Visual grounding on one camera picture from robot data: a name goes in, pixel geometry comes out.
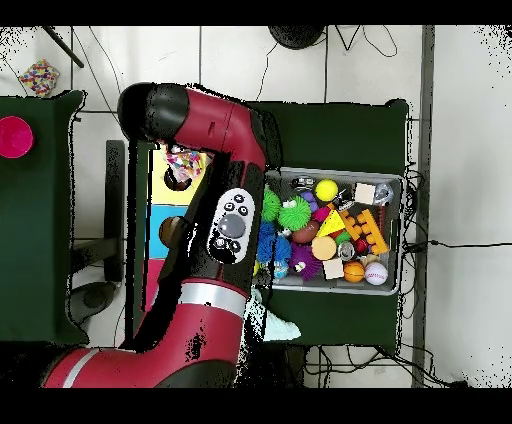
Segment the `yellow ball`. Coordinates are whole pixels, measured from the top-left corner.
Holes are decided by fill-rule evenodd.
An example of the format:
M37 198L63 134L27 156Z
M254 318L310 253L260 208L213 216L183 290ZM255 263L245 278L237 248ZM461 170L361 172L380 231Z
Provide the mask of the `yellow ball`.
M315 194L320 200L330 202L338 194L338 185L333 180L322 180L317 184Z
M260 270L260 263L258 261L254 261L254 271L252 273L253 277L256 277L256 274Z

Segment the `brown ball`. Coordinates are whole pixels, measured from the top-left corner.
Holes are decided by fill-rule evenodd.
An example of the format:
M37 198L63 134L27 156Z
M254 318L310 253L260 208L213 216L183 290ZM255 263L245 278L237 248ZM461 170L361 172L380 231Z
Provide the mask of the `brown ball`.
M292 240L295 243L309 243L313 240L320 229L318 221L312 219L304 228L292 233Z

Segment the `black stand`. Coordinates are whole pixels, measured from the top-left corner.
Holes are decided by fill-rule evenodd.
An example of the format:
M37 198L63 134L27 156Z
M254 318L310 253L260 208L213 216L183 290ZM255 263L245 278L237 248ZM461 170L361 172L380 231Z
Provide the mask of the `black stand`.
M71 272L103 260L105 283L91 283L71 291L71 316L77 324L107 308L116 284L123 279L125 147L108 140L105 172L104 238L73 248Z
M80 68L84 67L84 64L78 57L76 57L76 54L74 54L71 49L62 41L62 39L57 35L57 33L51 29L49 26L43 26L43 29L47 32L47 34L52 37L53 41L55 41L59 47L66 52L66 54L75 62Z

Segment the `blue panel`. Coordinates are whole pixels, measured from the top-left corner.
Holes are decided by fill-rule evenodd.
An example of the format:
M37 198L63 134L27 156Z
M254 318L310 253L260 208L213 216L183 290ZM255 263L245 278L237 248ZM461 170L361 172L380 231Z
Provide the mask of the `blue panel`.
M158 237L160 224L170 216L183 216L187 210L186 206L151 205L151 216L149 218L149 258L165 259L169 249L165 247Z

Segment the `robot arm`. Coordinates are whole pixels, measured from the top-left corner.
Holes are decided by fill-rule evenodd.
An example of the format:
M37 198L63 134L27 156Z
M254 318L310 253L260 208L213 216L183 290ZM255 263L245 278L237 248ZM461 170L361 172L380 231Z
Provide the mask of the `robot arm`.
M130 142L163 139L214 159L187 226L130 350L79 348L45 387L229 386L243 331L263 201L266 145L259 115L177 84L136 84L121 95Z

